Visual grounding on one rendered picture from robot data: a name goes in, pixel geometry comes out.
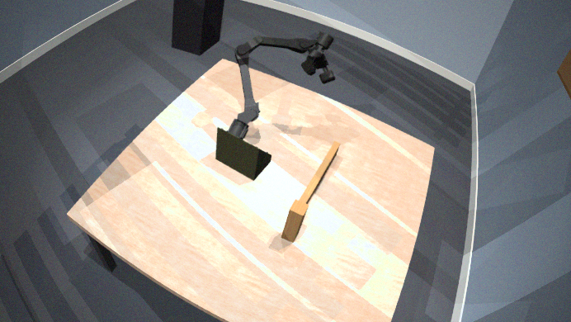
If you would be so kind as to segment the brown wooden post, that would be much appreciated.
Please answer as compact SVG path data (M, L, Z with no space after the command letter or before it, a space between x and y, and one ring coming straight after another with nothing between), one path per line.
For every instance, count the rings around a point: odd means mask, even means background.
M292 243L295 242L308 209L309 205L302 201L295 200L295 202L293 202L289 210L281 238Z

